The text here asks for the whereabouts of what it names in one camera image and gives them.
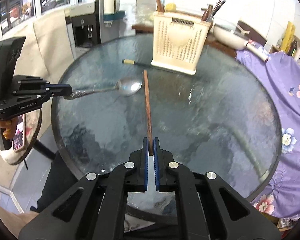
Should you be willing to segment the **person left hand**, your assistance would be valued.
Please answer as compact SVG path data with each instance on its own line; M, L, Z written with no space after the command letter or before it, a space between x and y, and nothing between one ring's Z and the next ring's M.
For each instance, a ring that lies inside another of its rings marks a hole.
M5 120L2 121L0 120L0 128L2 128L3 131L3 136L7 140L13 139L16 129L17 129L17 124L18 124L18 117L13 118L11 120Z

